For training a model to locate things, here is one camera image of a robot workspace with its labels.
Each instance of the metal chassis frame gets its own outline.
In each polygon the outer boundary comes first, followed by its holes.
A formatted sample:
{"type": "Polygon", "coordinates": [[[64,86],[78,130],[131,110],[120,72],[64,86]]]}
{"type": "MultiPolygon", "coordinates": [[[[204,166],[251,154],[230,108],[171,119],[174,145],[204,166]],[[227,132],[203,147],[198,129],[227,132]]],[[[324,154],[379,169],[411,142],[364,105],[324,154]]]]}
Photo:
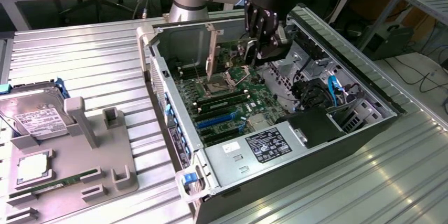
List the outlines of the metal chassis frame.
{"type": "MultiPolygon", "coordinates": [[[[387,4],[384,11],[382,12],[374,26],[370,28],[368,32],[364,34],[362,37],[362,40],[358,44],[358,48],[360,51],[364,50],[366,46],[368,45],[380,25],[384,23],[388,15],[394,11],[398,3],[400,0],[391,0],[390,3],[387,4]]],[[[436,9],[431,8],[426,3],[423,3],[420,0],[404,0],[407,1],[412,7],[418,7],[427,15],[434,17],[436,20],[439,20],[442,23],[444,23],[448,26],[448,15],[443,15],[436,9]]],[[[402,22],[411,11],[412,8],[408,9],[407,12],[403,12],[403,14],[398,17],[398,21],[402,22]]]]}

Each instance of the ram module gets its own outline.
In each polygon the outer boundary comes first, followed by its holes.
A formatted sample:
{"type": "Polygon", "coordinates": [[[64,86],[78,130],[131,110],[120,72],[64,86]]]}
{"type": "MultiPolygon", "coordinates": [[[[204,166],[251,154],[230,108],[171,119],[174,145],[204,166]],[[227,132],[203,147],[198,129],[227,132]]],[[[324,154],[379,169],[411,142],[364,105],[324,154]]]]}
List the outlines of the ram module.
{"type": "Polygon", "coordinates": [[[248,101],[250,97],[251,97],[250,92],[246,89],[234,92],[231,94],[220,95],[219,97],[214,97],[203,101],[196,101],[194,105],[198,108],[198,112],[202,114],[210,111],[223,109],[228,106],[240,104],[248,101]]]}

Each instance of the blue latch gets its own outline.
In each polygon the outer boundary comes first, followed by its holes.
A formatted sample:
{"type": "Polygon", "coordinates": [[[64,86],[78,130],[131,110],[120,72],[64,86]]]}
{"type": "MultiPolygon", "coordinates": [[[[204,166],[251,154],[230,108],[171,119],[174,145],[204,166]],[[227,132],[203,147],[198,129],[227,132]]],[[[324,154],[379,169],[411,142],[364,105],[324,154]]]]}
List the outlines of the blue latch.
{"type": "Polygon", "coordinates": [[[171,104],[167,104],[167,107],[166,107],[166,114],[167,115],[170,114],[170,110],[171,110],[171,104]]]}
{"type": "Polygon", "coordinates": [[[184,175],[184,186],[198,181],[196,173],[190,173],[184,175]]]}
{"type": "Polygon", "coordinates": [[[10,84],[2,84],[0,85],[0,94],[10,94],[11,91],[11,85],[10,84]]]}

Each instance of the aluminum extrusion table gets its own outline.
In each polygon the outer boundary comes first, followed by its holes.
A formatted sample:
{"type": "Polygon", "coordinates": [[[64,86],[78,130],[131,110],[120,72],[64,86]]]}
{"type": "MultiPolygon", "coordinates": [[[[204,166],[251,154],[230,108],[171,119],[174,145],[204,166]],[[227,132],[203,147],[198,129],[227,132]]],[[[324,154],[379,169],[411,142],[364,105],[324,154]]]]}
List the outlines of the aluminum extrusion table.
{"type": "MultiPolygon", "coordinates": [[[[408,114],[355,155],[215,223],[443,223],[448,220],[447,124],[307,8],[295,11],[408,114]]],[[[232,14],[242,12],[220,12],[212,17],[232,14]]],[[[7,44],[12,84],[59,75],[71,94],[86,97],[88,115],[114,105],[127,116],[140,189],[51,223],[192,223],[139,65],[135,29],[160,22],[150,19],[27,31],[16,33],[7,44]]],[[[0,205],[10,134],[8,129],[0,132],[0,205]]]]}
{"type": "MultiPolygon", "coordinates": [[[[384,11],[382,12],[374,26],[370,28],[368,32],[363,35],[358,48],[363,51],[368,45],[379,27],[384,23],[387,17],[394,11],[400,0],[391,0],[387,4],[384,11]]],[[[446,26],[448,26],[448,0],[404,0],[410,5],[418,7],[427,15],[439,20],[446,26]]],[[[404,16],[398,18],[398,21],[403,21],[404,16]]]]}

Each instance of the hard drive label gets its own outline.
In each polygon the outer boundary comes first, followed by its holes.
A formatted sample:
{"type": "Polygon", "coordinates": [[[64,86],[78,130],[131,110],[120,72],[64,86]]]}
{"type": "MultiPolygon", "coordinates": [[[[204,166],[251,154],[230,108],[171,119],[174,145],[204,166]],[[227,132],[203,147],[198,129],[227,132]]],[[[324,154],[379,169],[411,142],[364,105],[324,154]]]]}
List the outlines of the hard drive label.
{"type": "Polygon", "coordinates": [[[34,137],[67,130],[55,108],[15,115],[15,118],[34,137]]]}
{"type": "Polygon", "coordinates": [[[272,128],[246,138],[260,163],[264,163],[291,152],[278,128],[272,128]]]}

